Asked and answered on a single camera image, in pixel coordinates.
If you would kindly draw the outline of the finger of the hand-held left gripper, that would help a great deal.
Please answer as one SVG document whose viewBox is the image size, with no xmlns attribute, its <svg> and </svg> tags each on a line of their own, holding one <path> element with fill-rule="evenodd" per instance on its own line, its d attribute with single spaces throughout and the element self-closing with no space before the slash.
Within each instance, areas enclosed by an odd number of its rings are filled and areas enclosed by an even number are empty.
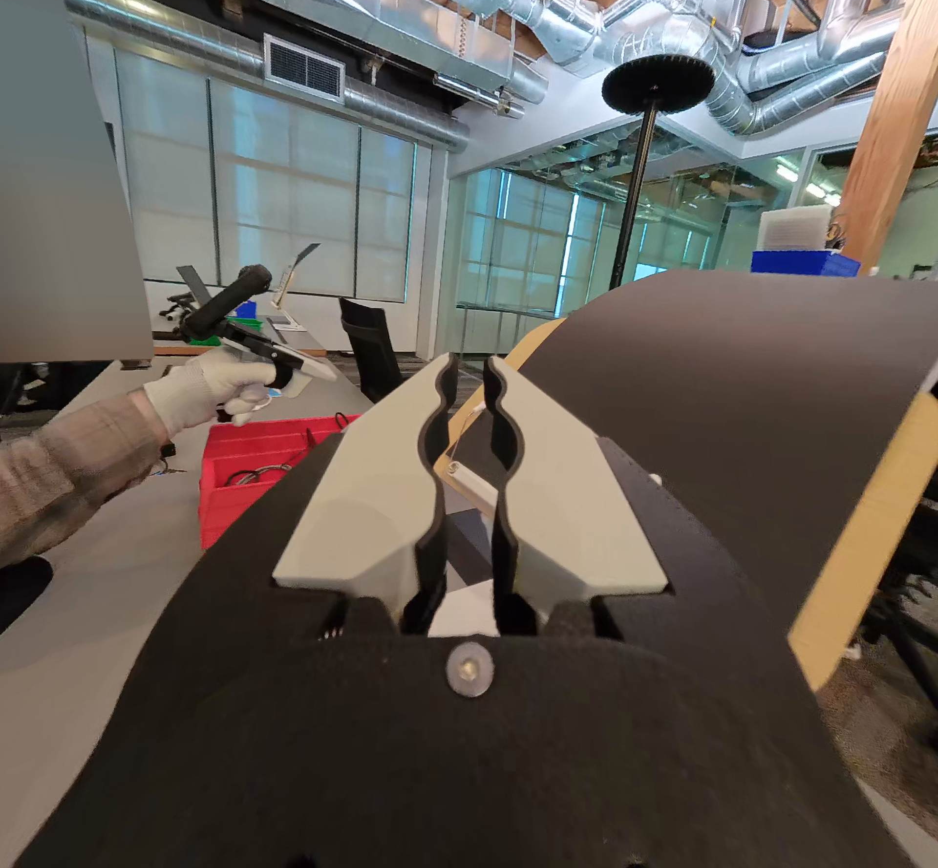
<svg viewBox="0 0 938 868">
<path fill-rule="evenodd" d="M 335 381 L 337 373 L 322 359 L 311 357 L 289 346 L 277 345 L 277 380 L 292 381 L 297 377 Z"/>
</svg>

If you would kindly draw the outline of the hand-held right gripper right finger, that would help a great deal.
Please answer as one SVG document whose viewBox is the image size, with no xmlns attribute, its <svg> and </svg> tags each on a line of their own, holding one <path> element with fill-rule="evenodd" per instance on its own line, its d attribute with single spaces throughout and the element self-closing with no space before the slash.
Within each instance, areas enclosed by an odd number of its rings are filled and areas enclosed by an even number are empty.
<svg viewBox="0 0 938 868">
<path fill-rule="evenodd" d="M 491 539 L 499 634 L 536 635 L 558 604 L 663 593 L 668 578 L 595 432 L 496 356 L 485 404 L 506 470 Z"/>
</svg>

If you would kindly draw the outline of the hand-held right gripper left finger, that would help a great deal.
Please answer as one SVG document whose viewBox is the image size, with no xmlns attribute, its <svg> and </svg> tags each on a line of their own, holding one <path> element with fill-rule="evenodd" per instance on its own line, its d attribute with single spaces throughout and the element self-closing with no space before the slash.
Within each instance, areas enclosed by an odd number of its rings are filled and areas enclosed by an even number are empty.
<svg viewBox="0 0 938 868">
<path fill-rule="evenodd" d="M 273 571 L 280 587 L 373 598 L 402 633 L 428 633 L 447 591 L 434 465 L 458 385 L 458 358 L 442 354 L 342 432 Z"/>
</svg>

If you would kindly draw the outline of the red plastic bin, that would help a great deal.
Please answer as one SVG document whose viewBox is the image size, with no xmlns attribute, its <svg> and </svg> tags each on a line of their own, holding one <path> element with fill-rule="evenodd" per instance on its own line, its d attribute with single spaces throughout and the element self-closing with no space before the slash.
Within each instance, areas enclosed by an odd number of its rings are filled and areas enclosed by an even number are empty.
<svg viewBox="0 0 938 868">
<path fill-rule="evenodd" d="M 250 422 L 210 428 L 199 481 L 201 547 L 208 550 L 233 522 L 357 414 Z"/>
</svg>

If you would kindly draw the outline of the person's left forearm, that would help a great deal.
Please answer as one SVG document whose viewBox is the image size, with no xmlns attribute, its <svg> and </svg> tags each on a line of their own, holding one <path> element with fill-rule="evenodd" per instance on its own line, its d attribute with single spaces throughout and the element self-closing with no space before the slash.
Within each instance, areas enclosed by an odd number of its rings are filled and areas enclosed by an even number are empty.
<svg viewBox="0 0 938 868">
<path fill-rule="evenodd" d="M 92 403 L 2 447 L 1 565 L 39 556 L 139 484 L 169 437 L 143 389 Z"/>
</svg>

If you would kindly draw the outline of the person's left hand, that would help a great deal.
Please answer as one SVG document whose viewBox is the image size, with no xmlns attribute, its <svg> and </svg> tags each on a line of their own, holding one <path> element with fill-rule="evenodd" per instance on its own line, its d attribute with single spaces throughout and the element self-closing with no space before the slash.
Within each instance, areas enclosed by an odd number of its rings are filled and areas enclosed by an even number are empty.
<svg viewBox="0 0 938 868">
<path fill-rule="evenodd" d="M 219 411 L 231 424 L 246 424 L 270 401 L 277 371 L 270 360 L 230 346 L 218 346 L 175 366 L 164 378 L 147 383 L 144 394 L 168 439 L 215 421 Z"/>
</svg>

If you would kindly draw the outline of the black office chair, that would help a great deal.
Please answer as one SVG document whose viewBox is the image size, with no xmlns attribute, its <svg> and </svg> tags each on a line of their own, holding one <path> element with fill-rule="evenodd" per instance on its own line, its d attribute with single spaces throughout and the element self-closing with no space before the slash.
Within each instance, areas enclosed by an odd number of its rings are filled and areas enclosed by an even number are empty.
<svg viewBox="0 0 938 868">
<path fill-rule="evenodd" d="M 378 404 L 404 382 L 391 344 L 385 312 L 344 297 L 338 299 L 341 325 L 358 366 L 359 389 Z"/>
</svg>

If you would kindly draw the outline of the wooden board with black panel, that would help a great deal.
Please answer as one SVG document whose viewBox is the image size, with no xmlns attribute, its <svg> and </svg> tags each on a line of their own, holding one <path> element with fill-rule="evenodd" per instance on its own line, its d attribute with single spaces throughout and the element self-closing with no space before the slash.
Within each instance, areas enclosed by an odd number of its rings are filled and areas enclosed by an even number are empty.
<svg viewBox="0 0 938 868">
<path fill-rule="evenodd" d="M 549 331 L 522 374 L 727 550 L 815 694 L 936 467 L 936 283 L 668 272 Z"/>
</svg>

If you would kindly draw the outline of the air vent grille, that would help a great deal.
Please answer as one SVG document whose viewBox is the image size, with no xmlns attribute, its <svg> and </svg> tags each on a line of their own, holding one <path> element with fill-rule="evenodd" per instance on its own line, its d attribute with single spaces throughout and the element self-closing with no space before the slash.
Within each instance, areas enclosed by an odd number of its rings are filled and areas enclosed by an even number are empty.
<svg viewBox="0 0 938 868">
<path fill-rule="evenodd" d="M 269 33 L 264 34 L 263 55 L 265 80 L 345 105 L 344 63 Z"/>
</svg>

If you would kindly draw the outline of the blue storage crate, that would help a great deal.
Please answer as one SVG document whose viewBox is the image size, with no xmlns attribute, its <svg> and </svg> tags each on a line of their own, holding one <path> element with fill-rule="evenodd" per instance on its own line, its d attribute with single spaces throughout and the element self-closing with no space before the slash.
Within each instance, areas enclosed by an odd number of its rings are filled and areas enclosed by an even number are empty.
<svg viewBox="0 0 938 868">
<path fill-rule="evenodd" d="M 806 275 L 857 277 L 861 263 L 832 249 L 757 250 L 751 256 L 750 271 L 763 275 Z"/>
</svg>

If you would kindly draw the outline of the black cushion pad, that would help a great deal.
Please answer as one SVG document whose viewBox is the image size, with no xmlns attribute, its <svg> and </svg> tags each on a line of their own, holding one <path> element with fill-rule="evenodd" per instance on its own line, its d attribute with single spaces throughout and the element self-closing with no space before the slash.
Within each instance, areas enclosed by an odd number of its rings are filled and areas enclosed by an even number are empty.
<svg viewBox="0 0 938 868">
<path fill-rule="evenodd" d="M 53 567 L 41 556 L 1 568 L 1 633 L 36 602 L 52 579 Z"/>
</svg>

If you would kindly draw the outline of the white stacked trays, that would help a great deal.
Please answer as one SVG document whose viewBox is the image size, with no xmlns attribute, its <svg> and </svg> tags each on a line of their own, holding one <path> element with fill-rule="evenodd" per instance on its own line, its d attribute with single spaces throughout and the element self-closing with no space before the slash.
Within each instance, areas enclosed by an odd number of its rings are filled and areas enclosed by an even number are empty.
<svg viewBox="0 0 938 868">
<path fill-rule="evenodd" d="M 822 251 L 827 248 L 833 215 L 828 204 L 763 212 L 755 251 Z"/>
</svg>

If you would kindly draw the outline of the black floor lamp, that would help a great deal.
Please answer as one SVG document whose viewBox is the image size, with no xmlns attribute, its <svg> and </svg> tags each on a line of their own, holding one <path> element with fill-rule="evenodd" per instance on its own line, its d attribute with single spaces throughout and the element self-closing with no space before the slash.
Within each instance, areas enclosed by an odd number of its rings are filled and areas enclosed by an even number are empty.
<svg viewBox="0 0 938 868">
<path fill-rule="evenodd" d="M 627 185 L 627 200 L 609 283 L 612 290 L 619 288 L 623 281 L 657 116 L 697 106 L 713 90 L 715 78 L 712 67 L 700 59 L 658 54 L 620 64 L 603 80 L 601 96 L 610 109 L 641 115 L 638 145 Z"/>
</svg>

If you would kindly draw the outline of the wooden pillar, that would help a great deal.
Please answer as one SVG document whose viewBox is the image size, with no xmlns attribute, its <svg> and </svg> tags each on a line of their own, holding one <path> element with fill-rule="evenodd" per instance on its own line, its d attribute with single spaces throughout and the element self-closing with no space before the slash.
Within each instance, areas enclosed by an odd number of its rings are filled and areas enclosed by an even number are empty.
<svg viewBox="0 0 938 868">
<path fill-rule="evenodd" d="M 842 253 L 868 275 L 880 254 L 936 104 L 937 0 L 905 0 L 845 182 Z"/>
</svg>

